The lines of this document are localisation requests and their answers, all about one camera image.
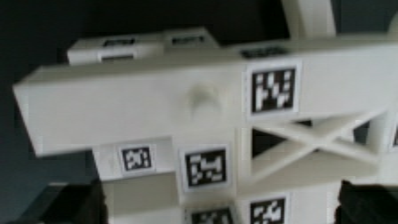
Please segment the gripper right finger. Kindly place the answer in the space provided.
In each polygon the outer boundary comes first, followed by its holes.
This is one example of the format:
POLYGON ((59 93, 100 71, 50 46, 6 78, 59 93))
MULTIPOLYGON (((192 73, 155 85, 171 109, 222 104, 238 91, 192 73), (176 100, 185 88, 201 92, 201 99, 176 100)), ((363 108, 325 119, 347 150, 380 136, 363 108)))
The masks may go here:
POLYGON ((398 185, 341 181, 334 224, 398 224, 398 185))

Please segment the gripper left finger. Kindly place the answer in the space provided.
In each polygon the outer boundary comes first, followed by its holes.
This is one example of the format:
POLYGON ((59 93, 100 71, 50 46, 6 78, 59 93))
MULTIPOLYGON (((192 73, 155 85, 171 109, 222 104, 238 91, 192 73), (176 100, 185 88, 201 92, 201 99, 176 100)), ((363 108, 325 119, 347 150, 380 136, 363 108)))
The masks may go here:
POLYGON ((109 224, 101 183, 50 184, 11 224, 109 224))

